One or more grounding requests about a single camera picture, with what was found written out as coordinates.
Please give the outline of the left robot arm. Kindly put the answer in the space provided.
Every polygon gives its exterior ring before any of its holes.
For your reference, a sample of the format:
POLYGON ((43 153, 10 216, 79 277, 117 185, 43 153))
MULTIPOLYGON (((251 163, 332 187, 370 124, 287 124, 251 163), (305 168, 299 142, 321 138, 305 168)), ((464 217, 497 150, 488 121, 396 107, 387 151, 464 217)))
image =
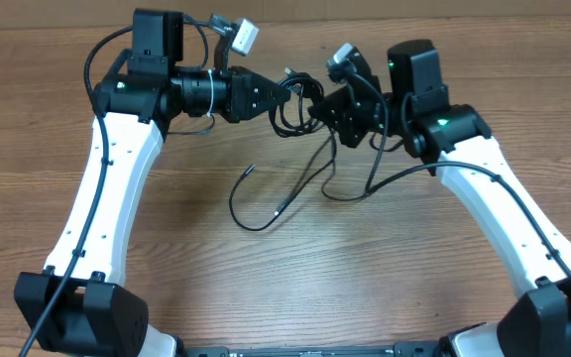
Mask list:
POLYGON ((179 356, 179 338, 155 329, 147 304, 125 288, 130 234, 147 176, 173 118, 253 119, 289 99, 275 82, 228 62, 258 36, 247 19, 212 15, 199 33, 219 40, 203 63, 183 60, 181 12, 138 9, 132 44, 87 84, 94 119, 88 161, 69 218, 42 271, 18 277, 14 300, 29 344, 68 356, 179 356))

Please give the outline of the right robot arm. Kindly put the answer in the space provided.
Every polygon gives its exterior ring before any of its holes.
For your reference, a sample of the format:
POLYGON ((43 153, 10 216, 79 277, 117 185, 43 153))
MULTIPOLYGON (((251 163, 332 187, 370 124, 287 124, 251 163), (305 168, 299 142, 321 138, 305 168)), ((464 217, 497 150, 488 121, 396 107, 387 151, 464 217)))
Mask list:
POLYGON ((425 356, 571 356, 571 242, 515 176, 489 125, 452 104, 429 40, 388 49, 392 89, 382 92, 357 48, 328 61, 337 90, 309 113, 350 148, 369 133, 399 136, 422 170, 468 209, 496 251, 516 301, 496 323, 480 323, 417 347, 425 356))

